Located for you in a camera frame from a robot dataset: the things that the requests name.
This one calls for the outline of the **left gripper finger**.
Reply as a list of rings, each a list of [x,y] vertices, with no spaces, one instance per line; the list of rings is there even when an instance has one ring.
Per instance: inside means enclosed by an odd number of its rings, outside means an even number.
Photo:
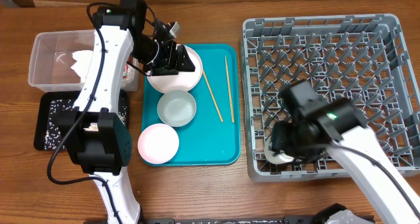
[[[168,69],[168,68],[153,68],[152,69],[152,76],[172,76],[178,75],[179,71],[176,69]]]
[[[177,61],[177,70],[179,72],[194,72],[196,67],[191,61],[186,47],[184,45],[179,45],[177,47],[177,51],[179,53],[179,58]]]

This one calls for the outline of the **white cup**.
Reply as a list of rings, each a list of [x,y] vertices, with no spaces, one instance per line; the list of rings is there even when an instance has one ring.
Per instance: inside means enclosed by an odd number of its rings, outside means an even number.
[[[264,144],[264,155],[268,162],[275,165],[288,164],[294,161],[294,157],[288,156],[286,153],[275,153],[270,150],[270,145],[272,144],[271,137],[268,137]]]

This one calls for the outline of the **red snack wrapper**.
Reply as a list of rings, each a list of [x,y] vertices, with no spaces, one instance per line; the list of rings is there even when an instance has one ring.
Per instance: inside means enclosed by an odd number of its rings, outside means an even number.
[[[124,73],[123,73],[123,79],[127,79],[131,75],[131,72],[132,72],[131,65],[130,65],[131,57],[129,57],[129,59],[127,61],[128,61],[128,63],[126,63],[126,65],[125,65],[125,70],[124,70]]]

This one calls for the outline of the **grey bowl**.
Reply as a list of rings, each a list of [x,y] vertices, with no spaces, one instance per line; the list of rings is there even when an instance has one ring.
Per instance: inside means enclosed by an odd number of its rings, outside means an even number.
[[[157,114],[160,120],[172,127],[182,127],[190,123],[196,115],[195,98],[187,91],[172,90],[158,101]]]

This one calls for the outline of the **small white plate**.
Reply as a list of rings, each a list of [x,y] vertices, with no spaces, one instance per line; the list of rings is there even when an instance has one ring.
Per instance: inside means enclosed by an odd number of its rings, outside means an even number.
[[[179,149],[179,136],[169,125],[156,123],[142,131],[138,138],[138,153],[150,164],[164,164]]]

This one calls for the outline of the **white napkin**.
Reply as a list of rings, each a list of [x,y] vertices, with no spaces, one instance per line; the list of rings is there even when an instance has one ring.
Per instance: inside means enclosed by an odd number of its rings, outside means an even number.
[[[80,83],[85,83],[92,56],[92,50],[80,50],[72,53],[75,63],[71,66],[71,69],[79,76]]]

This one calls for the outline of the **pile of white rice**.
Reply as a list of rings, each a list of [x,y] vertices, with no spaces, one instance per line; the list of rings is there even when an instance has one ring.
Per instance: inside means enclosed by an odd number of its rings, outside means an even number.
[[[47,112],[37,122],[40,129],[38,138],[34,139],[34,147],[37,150],[55,150],[62,141],[62,134],[58,126],[58,116],[62,111],[71,111],[74,105],[74,98],[52,99],[46,107]]]

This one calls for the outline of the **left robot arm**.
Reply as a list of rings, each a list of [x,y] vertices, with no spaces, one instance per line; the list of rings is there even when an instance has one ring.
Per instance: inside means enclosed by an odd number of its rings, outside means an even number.
[[[88,14],[94,49],[85,83],[73,108],[58,118],[60,147],[81,167],[84,180],[98,187],[108,223],[144,223],[127,171],[133,141],[118,114],[125,66],[133,57],[143,65],[143,74],[168,77],[194,72],[199,65],[176,42],[176,22],[154,20],[153,34],[144,34],[150,11],[144,0],[98,2],[96,8]]]

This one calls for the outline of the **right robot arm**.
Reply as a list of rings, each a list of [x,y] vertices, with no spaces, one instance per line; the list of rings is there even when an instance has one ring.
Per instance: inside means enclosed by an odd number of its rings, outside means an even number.
[[[305,80],[280,98],[290,122],[276,122],[264,147],[273,164],[332,157],[385,223],[418,223],[419,196],[381,148],[365,116],[347,98],[328,102]]]

